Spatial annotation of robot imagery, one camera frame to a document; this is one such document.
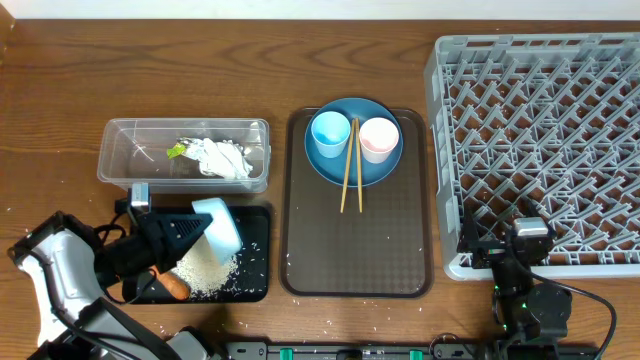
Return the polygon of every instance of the chopsticks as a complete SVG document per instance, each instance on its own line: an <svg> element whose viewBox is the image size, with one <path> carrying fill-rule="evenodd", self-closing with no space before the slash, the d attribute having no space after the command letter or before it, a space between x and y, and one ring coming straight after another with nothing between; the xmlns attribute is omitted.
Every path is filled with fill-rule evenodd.
<svg viewBox="0 0 640 360"><path fill-rule="evenodd" d="M356 162L358 168L358 204L360 212L362 212L362 165L360 164L360 119L355 118L351 122L351 135L349 135L349 149L347 150L347 166L344 170L344 182L342 183L342 203L340 204L340 213L344 211L344 202L347 196L347 188L349 185L349 170L351 166L351 151L353 149L353 137L356 137Z"/></svg>

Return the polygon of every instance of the plate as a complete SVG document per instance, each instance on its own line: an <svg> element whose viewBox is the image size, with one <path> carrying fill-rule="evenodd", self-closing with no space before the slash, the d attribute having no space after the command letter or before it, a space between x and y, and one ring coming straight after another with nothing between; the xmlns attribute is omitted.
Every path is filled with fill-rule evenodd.
<svg viewBox="0 0 640 360"><path fill-rule="evenodd" d="M400 126L398 125L398 120L396 120L389 110L377 102L362 98L344 98L330 102L318 110L309 122L309 125L307 125L307 131L304 135L304 149L307 152L309 162L322 177L336 185L342 186L342 183L344 182L344 170L347 165L347 151L349 146L347 143L347 146L345 146L342 153L333 159L328 159L320 155L320 152L313 141L313 136L311 135L311 124L316 116L325 111L339 112L346 116L350 122L357 117L360 119L360 128L362 128L362 125L367 120L374 117L389 119L398 127L400 139L398 140L398 145L393 149L387 160L380 164L372 164L365 160L364 157L362 157L362 154L360 155L363 187L373 185L378 181L383 180L393 171L396 165L398 165L398 161L400 161L400 156L402 155L402 148L404 146L402 129L400 129ZM353 150L351 152L351 165L349 166L349 187L358 186L358 170L356 163L357 153L355 146L356 141L354 140L352 144Z"/></svg>

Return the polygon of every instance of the cup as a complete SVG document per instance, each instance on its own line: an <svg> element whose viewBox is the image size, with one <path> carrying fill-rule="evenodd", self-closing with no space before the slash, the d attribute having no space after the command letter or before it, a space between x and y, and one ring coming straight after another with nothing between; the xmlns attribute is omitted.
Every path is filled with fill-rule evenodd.
<svg viewBox="0 0 640 360"><path fill-rule="evenodd" d="M372 164L387 160L399 140L398 127L385 118L371 118L360 128L362 156Z"/></svg>
<svg viewBox="0 0 640 360"><path fill-rule="evenodd" d="M347 140L349 140L351 123L346 116L339 112L323 112L313 119L311 135L320 155L326 158L334 158L342 153Z"/></svg>

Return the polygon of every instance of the white wall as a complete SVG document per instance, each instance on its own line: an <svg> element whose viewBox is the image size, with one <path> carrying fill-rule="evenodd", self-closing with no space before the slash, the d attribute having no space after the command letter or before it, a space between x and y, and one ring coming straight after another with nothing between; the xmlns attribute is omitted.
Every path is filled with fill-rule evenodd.
<svg viewBox="0 0 640 360"><path fill-rule="evenodd" d="M640 0L0 0L16 19L640 20Z"/></svg>

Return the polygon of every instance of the crumpled white towel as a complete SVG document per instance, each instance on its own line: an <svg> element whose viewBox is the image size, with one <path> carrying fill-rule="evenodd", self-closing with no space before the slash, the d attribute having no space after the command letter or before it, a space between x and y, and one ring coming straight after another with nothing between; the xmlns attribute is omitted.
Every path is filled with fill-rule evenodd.
<svg viewBox="0 0 640 360"><path fill-rule="evenodd" d="M242 156L243 148L231 140L213 142L209 138L189 139L182 154L200 163L200 173L222 176L227 180L248 179L253 166Z"/></svg>

